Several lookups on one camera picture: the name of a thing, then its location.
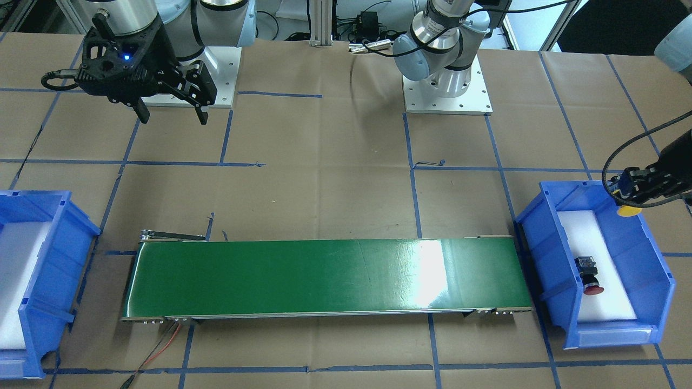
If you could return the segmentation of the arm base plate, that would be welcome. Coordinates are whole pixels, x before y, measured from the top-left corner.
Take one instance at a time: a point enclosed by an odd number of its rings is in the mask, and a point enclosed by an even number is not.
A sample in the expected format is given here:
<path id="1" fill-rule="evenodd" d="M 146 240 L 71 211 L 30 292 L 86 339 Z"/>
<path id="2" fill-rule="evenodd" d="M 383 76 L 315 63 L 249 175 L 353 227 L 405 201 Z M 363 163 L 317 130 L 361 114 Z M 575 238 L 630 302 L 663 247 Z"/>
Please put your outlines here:
<path id="1" fill-rule="evenodd" d="M 232 108 L 236 95 L 236 82 L 241 64 L 241 48 L 225 46 L 208 46 L 202 54 L 192 60 L 182 61 L 181 64 L 192 64 L 195 60 L 205 63 L 217 87 L 214 109 Z M 149 108 L 188 108 L 189 103 L 170 94 L 158 94 L 143 98 Z"/>
<path id="2" fill-rule="evenodd" d="M 477 56 L 462 71 L 442 69 L 422 81 L 401 79 L 408 113 L 489 115 L 494 111 Z"/>

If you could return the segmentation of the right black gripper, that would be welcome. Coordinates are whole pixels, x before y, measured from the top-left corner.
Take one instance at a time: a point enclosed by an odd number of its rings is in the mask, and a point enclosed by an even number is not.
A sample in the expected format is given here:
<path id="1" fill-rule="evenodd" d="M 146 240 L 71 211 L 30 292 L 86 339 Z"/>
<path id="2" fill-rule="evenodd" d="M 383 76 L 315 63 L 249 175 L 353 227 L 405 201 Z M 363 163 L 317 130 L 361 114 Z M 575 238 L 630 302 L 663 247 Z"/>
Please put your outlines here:
<path id="1" fill-rule="evenodd" d="M 176 59 L 160 16 L 128 35 L 116 35 L 102 14 L 92 20 L 96 25 L 84 40 L 82 63 L 74 77 L 77 86 L 90 95 L 134 105 L 143 124 L 150 112 L 141 98 L 171 94 L 196 106 L 200 124 L 207 125 L 208 105 L 215 103 L 217 88 L 203 62 L 182 65 Z"/>

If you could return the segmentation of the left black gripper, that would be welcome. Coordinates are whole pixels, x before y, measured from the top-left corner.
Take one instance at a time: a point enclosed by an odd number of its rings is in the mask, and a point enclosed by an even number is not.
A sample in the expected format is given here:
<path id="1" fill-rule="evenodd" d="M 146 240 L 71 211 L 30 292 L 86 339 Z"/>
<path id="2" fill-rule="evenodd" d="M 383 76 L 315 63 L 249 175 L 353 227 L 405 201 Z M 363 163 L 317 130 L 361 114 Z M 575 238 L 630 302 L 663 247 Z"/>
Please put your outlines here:
<path id="1" fill-rule="evenodd" d="M 617 206 L 656 207 L 682 200 L 690 206 L 691 137 L 685 131 L 665 147 L 656 162 L 631 166 L 608 180 L 608 195 Z"/>

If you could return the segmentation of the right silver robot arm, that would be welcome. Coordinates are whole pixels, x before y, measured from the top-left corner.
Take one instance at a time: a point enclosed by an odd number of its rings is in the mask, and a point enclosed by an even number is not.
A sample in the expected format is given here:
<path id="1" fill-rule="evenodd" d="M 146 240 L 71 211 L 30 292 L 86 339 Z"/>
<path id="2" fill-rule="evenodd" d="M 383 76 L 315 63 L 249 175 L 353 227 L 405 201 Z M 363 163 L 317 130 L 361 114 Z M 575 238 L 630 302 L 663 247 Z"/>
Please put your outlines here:
<path id="1" fill-rule="evenodd" d="M 81 64 L 68 77 L 89 95 L 128 106 L 141 123 L 149 120 L 145 98 L 171 95 L 205 125 L 218 95 L 205 52 L 250 46 L 256 37 L 254 1 L 83 1 L 81 7 L 92 26 Z"/>

